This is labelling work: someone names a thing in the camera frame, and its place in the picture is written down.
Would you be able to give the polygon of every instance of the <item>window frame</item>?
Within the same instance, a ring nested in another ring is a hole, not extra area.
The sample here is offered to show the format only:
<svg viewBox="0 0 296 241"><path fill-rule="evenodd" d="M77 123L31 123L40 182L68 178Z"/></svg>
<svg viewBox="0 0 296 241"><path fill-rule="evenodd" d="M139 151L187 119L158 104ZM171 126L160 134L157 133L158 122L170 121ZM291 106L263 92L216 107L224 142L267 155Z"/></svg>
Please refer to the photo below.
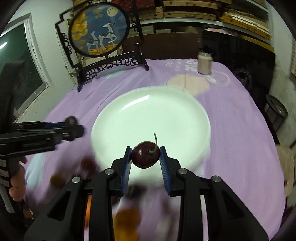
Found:
<svg viewBox="0 0 296 241"><path fill-rule="evenodd" d="M35 38L34 30L33 30L33 22L31 14L27 14L25 16L22 16L12 22L10 22L6 29L3 31L3 33L0 35L0 37L4 36L14 28L24 25L25 29L25 37L27 40L29 52L31 54L33 63L36 67L36 70L42 80L42 85L37 88L21 105L21 107L17 110L14 107L14 115L17 119L21 117L21 115L26 111L26 109L31 105L31 103L34 102L34 100L48 87L52 86L52 82L50 80L50 77L48 75L48 72L45 68L45 64L42 60L42 56L40 54L37 41Z"/></svg>

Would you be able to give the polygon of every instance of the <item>stool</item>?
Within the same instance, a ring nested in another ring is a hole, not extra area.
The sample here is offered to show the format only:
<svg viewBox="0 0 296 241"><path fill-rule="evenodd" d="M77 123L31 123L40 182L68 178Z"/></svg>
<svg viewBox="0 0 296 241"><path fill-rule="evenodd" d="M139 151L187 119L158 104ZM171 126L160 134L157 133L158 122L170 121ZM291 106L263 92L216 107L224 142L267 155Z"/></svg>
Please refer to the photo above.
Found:
<svg viewBox="0 0 296 241"><path fill-rule="evenodd" d="M288 117L288 111L285 106L274 96L266 95L266 114L270 119L272 126L277 132L285 119Z"/></svg>

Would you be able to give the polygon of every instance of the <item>purple tablecloth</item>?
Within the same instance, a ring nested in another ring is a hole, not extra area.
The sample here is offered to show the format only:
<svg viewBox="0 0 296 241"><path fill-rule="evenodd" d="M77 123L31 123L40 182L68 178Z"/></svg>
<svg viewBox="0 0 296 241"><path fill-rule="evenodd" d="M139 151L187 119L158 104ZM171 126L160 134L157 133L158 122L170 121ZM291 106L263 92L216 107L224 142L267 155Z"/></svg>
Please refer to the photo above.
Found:
<svg viewBox="0 0 296 241"><path fill-rule="evenodd" d="M80 93L76 89L67 93L50 112L45 121L59 122L74 115L86 133L83 138L58 145L55 151L28 157L25 168L29 207L38 213L57 193L49 184L54 173L62 173L66 180L76 174L86 176L80 162L85 156L94 156L90 132L109 102L140 87L178 85L203 105L211 123L210 157L195 173L206 178L221 176L272 238L285 206L284 177L271 133L249 93L220 63L213 63L211 76L205 77L197 73L196 60L147 62L150 71L136 66L100 73ZM118 208L126 205L128 202L123 200ZM169 231L167 224L172 220L177 223L178 205L179 199L169 199L163 186L149 190L141 202L140 240L163 240L167 232L175 236L176 226Z"/></svg>

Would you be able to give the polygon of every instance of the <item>red fabric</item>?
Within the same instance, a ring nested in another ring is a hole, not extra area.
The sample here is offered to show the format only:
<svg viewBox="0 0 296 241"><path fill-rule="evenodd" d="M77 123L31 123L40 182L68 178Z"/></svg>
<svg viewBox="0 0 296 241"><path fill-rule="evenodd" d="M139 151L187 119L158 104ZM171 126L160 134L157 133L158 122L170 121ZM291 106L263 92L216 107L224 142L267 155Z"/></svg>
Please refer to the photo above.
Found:
<svg viewBox="0 0 296 241"><path fill-rule="evenodd" d="M129 11L133 6L131 0L112 0L112 3L118 4L124 10ZM136 0L137 8L154 7L154 0Z"/></svg>

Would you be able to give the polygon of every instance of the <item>cherry stem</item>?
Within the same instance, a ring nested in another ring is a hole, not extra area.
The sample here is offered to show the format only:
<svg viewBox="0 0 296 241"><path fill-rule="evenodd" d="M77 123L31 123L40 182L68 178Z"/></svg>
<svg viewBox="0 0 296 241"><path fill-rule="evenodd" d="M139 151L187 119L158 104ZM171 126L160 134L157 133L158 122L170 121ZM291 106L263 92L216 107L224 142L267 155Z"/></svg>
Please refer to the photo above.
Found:
<svg viewBox="0 0 296 241"><path fill-rule="evenodd" d="M155 148L153 151L149 150L148 153L150 155L154 154L156 152L156 149L157 149L157 137L156 137L156 134L154 133L154 137L155 137Z"/></svg>

